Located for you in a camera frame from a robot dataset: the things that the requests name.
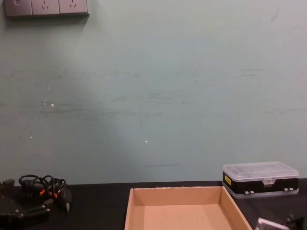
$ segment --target open cardboard tray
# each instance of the open cardboard tray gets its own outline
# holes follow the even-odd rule
[[[252,230],[224,187],[134,188],[125,230]]]

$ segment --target black table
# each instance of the black table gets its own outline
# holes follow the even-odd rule
[[[72,185],[74,203],[66,215],[55,207],[49,220],[29,230],[123,230],[131,188],[169,186],[221,186],[219,181]],[[307,179],[300,179],[298,195],[235,199],[255,228],[258,217],[283,223],[289,213],[307,213]]]

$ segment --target power outlet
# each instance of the power outlet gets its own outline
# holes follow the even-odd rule
[[[32,15],[31,0],[4,0],[3,3],[7,17]]]
[[[31,0],[33,15],[59,14],[59,1],[57,0]]]
[[[88,14],[87,0],[59,0],[60,14]]]

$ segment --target clear plastic lid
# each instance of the clear plastic lid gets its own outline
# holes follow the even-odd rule
[[[236,182],[263,181],[273,184],[276,179],[298,178],[297,170],[281,162],[226,164],[223,171]]]

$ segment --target cable plug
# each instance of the cable plug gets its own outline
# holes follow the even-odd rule
[[[66,210],[66,213],[69,213],[71,209],[71,203],[72,203],[72,193],[71,189],[68,186],[65,186],[64,188],[60,189],[57,194],[56,198],[58,204]]]

